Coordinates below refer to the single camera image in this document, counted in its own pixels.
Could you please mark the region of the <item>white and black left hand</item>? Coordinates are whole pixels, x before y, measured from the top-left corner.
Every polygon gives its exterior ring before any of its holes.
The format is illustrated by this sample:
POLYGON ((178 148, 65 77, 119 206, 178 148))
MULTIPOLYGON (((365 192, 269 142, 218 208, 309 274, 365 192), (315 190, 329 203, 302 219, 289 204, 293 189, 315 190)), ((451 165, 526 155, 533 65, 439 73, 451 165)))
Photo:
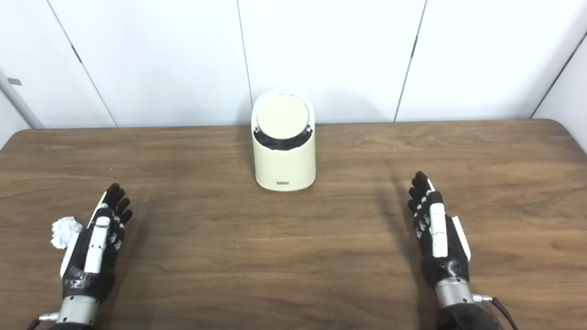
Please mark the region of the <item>white and black left hand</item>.
POLYGON ((115 286, 115 266, 133 216, 125 190, 114 182, 96 205, 88 225, 74 234, 61 263, 62 296, 87 296, 104 303, 115 286))

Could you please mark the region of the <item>white and black right hand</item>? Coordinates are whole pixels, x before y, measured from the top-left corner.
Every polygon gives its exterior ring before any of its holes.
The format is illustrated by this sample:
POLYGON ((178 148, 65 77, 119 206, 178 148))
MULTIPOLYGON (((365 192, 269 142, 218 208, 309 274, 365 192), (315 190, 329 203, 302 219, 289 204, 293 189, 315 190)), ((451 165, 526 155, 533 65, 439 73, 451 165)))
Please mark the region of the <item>white and black right hand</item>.
POLYGON ((471 249, 457 216, 446 212, 442 193, 423 171, 411 180, 408 207, 413 215, 422 260, 420 269, 430 286, 449 277, 470 280, 471 249))

